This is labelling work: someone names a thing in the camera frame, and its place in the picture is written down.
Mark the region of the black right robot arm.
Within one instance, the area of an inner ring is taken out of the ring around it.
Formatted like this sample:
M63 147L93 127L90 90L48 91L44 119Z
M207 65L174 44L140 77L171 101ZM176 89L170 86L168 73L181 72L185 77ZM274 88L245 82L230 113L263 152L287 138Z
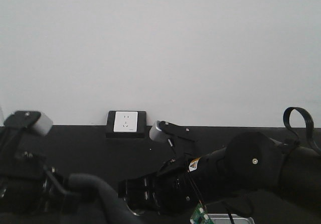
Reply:
M320 215L320 154L294 141L242 133L226 148L199 158L183 156L154 173L121 181L118 196L132 211L172 215L258 190Z

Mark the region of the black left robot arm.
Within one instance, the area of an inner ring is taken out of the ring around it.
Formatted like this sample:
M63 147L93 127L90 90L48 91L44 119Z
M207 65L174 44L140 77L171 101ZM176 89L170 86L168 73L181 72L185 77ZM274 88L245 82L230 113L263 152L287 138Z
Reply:
M53 172L42 156L17 151L23 129L1 130L1 213L59 213L62 223L84 223L99 207L98 223L142 223L103 179L85 173L67 178Z

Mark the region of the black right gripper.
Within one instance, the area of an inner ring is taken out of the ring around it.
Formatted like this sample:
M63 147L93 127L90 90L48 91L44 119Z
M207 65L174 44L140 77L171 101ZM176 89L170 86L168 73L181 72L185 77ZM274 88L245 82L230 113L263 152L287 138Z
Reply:
M185 158L168 160L156 172L119 182L118 197L137 214L177 215L201 203Z

